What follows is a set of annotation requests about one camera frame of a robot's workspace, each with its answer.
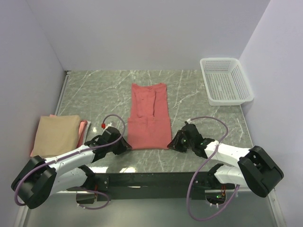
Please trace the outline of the red t shirt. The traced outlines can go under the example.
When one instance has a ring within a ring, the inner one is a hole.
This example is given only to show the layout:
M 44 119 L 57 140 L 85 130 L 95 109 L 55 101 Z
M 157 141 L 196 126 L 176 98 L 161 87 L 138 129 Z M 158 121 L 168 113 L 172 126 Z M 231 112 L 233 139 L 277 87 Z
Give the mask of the red t shirt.
M 167 149 L 172 140 L 167 85 L 131 87 L 127 142 L 133 149 Z

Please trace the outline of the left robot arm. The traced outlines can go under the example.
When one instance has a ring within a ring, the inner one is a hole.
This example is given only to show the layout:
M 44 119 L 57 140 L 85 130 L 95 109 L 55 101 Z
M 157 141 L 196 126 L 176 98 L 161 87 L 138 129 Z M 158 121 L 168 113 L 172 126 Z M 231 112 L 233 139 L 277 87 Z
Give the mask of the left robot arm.
M 90 193 L 106 191 L 109 177 L 97 176 L 88 164 L 104 158 L 107 153 L 120 155 L 131 149 L 119 130 L 109 126 L 101 135 L 65 154 L 51 158 L 36 155 L 11 184 L 15 203 L 35 209 L 49 196 L 67 189 L 79 188 Z

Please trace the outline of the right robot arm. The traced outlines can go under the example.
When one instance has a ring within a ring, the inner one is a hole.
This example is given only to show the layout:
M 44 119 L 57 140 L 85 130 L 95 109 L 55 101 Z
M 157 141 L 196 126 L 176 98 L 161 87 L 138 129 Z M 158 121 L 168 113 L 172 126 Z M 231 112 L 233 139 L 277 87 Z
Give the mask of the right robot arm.
M 214 189 L 238 184 L 265 198 L 284 178 L 283 171 L 262 147 L 239 148 L 204 138 L 194 124 L 186 123 L 168 148 L 179 152 L 191 149 L 199 157 L 219 161 L 207 173 L 206 182 Z

